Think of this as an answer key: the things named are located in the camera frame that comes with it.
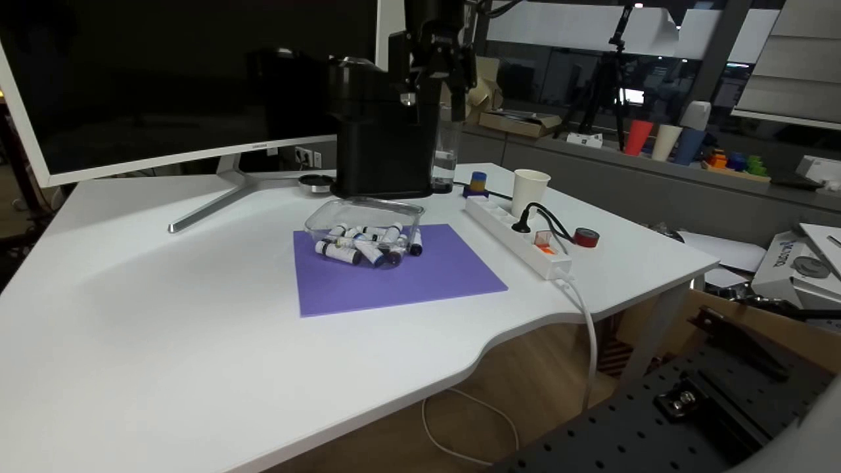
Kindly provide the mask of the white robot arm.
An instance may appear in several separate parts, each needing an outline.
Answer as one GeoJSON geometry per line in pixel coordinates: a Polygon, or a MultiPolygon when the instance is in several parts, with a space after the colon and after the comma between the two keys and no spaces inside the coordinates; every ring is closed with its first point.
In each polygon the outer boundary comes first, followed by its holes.
{"type": "Polygon", "coordinates": [[[450,89],[450,114],[465,119],[465,98],[477,85],[477,56],[462,43],[465,0],[402,0],[406,30],[390,38],[390,77],[399,103],[414,107],[427,81],[450,89]]]}

